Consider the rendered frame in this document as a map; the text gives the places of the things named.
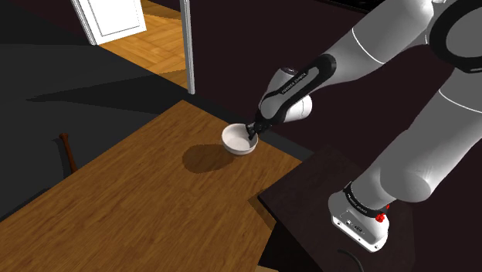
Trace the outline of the white bowl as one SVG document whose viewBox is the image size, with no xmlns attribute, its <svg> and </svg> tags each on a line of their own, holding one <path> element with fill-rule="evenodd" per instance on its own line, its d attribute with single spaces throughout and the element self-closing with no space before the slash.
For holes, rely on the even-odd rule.
<svg viewBox="0 0 482 272">
<path fill-rule="evenodd" d="M 225 149 L 234 155 L 247 155 L 251 153 L 258 143 L 255 134 L 252 139 L 246 130 L 245 124 L 230 124 L 226 126 L 221 135 Z"/>
</svg>

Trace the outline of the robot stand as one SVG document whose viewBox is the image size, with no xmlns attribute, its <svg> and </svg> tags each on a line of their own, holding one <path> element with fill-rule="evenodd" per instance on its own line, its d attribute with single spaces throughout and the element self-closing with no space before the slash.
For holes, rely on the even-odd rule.
<svg viewBox="0 0 482 272">
<path fill-rule="evenodd" d="M 260 259 L 279 272 L 482 272 L 482 144 L 421 203 L 393 202 L 370 253 L 331 221 L 328 197 L 361 169 L 325 146 L 258 199 L 276 225 Z"/>
</svg>

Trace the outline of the wooden table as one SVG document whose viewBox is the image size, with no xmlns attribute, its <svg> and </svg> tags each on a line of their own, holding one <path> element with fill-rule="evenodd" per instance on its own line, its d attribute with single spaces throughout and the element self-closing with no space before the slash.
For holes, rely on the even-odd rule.
<svg viewBox="0 0 482 272">
<path fill-rule="evenodd" d="M 0 272 L 254 272 L 271 218 L 256 196 L 299 160 L 221 142 L 180 101 L 0 222 Z"/>
</svg>

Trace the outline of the white door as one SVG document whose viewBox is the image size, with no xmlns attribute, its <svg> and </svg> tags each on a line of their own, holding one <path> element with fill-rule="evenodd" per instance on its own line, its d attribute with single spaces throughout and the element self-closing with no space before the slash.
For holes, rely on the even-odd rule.
<svg viewBox="0 0 482 272">
<path fill-rule="evenodd" d="M 141 0 L 70 0 L 91 45 L 147 30 Z"/>
</svg>

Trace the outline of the brown wooden baseball bat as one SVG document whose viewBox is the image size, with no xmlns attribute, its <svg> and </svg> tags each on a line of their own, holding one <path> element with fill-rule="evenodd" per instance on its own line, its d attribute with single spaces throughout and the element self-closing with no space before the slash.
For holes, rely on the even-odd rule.
<svg viewBox="0 0 482 272">
<path fill-rule="evenodd" d="M 62 140 L 63 146 L 66 150 L 66 155 L 67 155 L 67 158 L 68 158 L 68 161 L 69 161 L 70 170 L 71 170 L 72 173 L 74 173 L 78 170 L 78 168 L 76 166 L 76 162 L 73 158 L 73 153 L 71 151 L 71 147 L 70 147 L 70 143 L 69 143 L 69 135 L 67 133 L 61 133 L 59 135 L 59 138 Z"/>
</svg>

